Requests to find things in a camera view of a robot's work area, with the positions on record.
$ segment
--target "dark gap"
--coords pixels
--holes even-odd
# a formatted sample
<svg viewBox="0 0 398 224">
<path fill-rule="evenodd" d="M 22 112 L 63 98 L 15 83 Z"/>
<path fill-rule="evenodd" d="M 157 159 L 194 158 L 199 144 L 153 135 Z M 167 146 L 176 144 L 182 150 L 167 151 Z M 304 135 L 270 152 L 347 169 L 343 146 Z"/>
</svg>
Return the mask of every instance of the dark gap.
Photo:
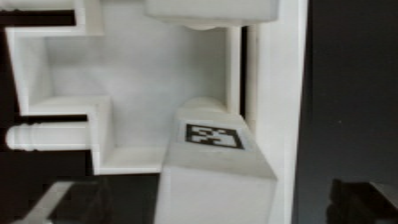
<svg viewBox="0 0 398 224">
<path fill-rule="evenodd" d="M 308 136 L 311 133 L 309 125 L 313 123 L 313 0 L 308 3 L 308 30 L 306 30 L 306 52 L 304 52 L 304 80 L 302 80 L 302 102 L 301 102 L 301 124 L 299 124 L 299 153 L 297 153 L 297 170 L 295 177 L 301 176 L 301 157 L 302 148 L 308 144 Z M 293 223 L 299 223 L 299 186 L 301 180 L 295 180 L 295 198 L 293 198 Z"/>
<path fill-rule="evenodd" d="M 246 119 L 246 92 L 247 92 L 247 39 L 249 39 L 249 27 L 242 27 L 242 39 L 240 39 L 240 115 Z"/>
<path fill-rule="evenodd" d="M 41 122 L 71 122 L 87 121 L 87 115 L 55 115 L 55 116 L 16 116 L 16 123 L 41 123 Z"/>
<path fill-rule="evenodd" d="M 102 177 L 121 177 L 121 178 L 128 178 L 132 176 L 155 178 L 160 176 L 160 174 L 158 173 L 135 173 L 135 174 L 112 174 L 112 175 L 103 174 L 102 175 Z"/>
<path fill-rule="evenodd" d="M 9 57 L 9 44 L 7 44 L 4 26 L 0 26 L 0 88 L 2 88 L 0 128 L 7 128 L 15 124 L 18 101 L 16 101 L 16 86 L 15 86 L 15 75 L 13 75 L 11 57 Z"/>
<path fill-rule="evenodd" d="M 75 26 L 75 11 L 0 11 L 2 26 Z"/>
</svg>

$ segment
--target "white panel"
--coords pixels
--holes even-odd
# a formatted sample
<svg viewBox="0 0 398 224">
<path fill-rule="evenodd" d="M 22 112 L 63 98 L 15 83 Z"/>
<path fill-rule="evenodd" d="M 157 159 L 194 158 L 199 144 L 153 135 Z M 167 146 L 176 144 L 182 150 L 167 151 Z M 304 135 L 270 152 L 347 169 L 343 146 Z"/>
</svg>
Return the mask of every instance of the white panel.
<svg viewBox="0 0 398 224">
<path fill-rule="evenodd" d="M 242 28 L 228 28 L 228 111 L 240 113 Z"/>
<path fill-rule="evenodd" d="M 102 10 L 105 36 L 47 38 L 55 95 L 109 95 L 118 148 L 167 148 L 185 101 L 226 99 L 226 30 L 166 24 L 142 0 L 107 0 Z"/>
<path fill-rule="evenodd" d="M 281 1 L 279 20 L 258 27 L 256 140 L 279 183 L 270 224 L 292 223 L 308 0 Z"/>
<path fill-rule="evenodd" d="M 6 10 L 66 10 L 73 9 L 73 0 L 0 0 Z"/>
<path fill-rule="evenodd" d="M 22 110 L 52 95 L 48 57 L 43 38 L 9 36 L 11 58 Z"/>
</svg>

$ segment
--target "white plastic part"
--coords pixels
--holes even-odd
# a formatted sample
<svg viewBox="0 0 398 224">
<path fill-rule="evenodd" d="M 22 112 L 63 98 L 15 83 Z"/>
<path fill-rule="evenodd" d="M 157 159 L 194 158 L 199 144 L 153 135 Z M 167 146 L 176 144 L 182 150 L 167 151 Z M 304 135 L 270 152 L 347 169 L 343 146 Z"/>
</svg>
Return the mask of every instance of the white plastic part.
<svg viewBox="0 0 398 224">
<path fill-rule="evenodd" d="M 146 0 L 146 10 L 166 22 L 231 27 L 276 20 L 277 4 L 277 0 Z"/>
<path fill-rule="evenodd" d="M 306 51 L 308 0 L 285 0 L 279 19 L 251 29 L 256 102 L 249 124 L 277 175 L 270 224 L 292 223 L 299 144 L 301 95 Z"/>
<path fill-rule="evenodd" d="M 240 114 L 242 28 L 228 28 L 228 111 Z"/>
<path fill-rule="evenodd" d="M 73 9 L 71 0 L 2 0 L 0 9 L 4 10 L 66 10 Z"/>
<path fill-rule="evenodd" d="M 206 25 L 187 25 L 187 27 L 192 30 L 212 30 L 212 29 L 215 29 L 215 26 L 206 26 Z"/>
<path fill-rule="evenodd" d="M 157 224 L 269 223 L 276 175 L 246 121 L 240 115 L 217 110 L 219 104 L 214 99 L 194 99 L 176 114 Z"/>
<path fill-rule="evenodd" d="M 94 173 L 157 173 L 178 107 L 230 95 L 226 32 L 162 23 L 144 1 L 71 2 L 77 26 L 7 28 L 22 115 L 87 115 Z"/>
<path fill-rule="evenodd" d="M 23 124 L 9 129 L 6 140 L 11 149 L 27 151 L 89 149 L 89 124 L 87 122 Z"/>
</svg>

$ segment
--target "white cylindrical knob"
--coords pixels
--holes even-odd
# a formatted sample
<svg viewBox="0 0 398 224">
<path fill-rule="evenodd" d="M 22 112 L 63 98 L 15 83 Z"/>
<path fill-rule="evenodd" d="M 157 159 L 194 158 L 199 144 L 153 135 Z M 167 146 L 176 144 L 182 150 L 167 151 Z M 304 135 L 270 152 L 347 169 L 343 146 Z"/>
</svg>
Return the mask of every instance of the white cylindrical knob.
<svg viewBox="0 0 398 224">
<path fill-rule="evenodd" d="M 7 131 L 11 149 L 32 151 L 84 150 L 91 148 L 89 123 L 52 122 L 22 124 Z"/>
<path fill-rule="evenodd" d="M 212 26 L 212 25 L 187 25 L 187 27 L 192 29 L 192 30 L 212 30 L 217 28 L 217 26 Z"/>
</svg>

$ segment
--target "white block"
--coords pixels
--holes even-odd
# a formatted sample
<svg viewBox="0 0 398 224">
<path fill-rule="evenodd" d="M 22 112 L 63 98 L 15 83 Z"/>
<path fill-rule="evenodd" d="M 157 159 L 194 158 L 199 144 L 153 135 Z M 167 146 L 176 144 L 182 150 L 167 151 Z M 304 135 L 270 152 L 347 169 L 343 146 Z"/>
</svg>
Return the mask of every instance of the white block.
<svg viewBox="0 0 398 224">
<path fill-rule="evenodd" d="M 148 0 L 148 14 L 189 26 L 230 27 L 277 18 L 277 0 Z"/>
<path fill-rule="evenodd" d="M 174 130 L 155 223 L 265 224 L 276 175 L 242 117 L 190 105 Z"/>
</svg>

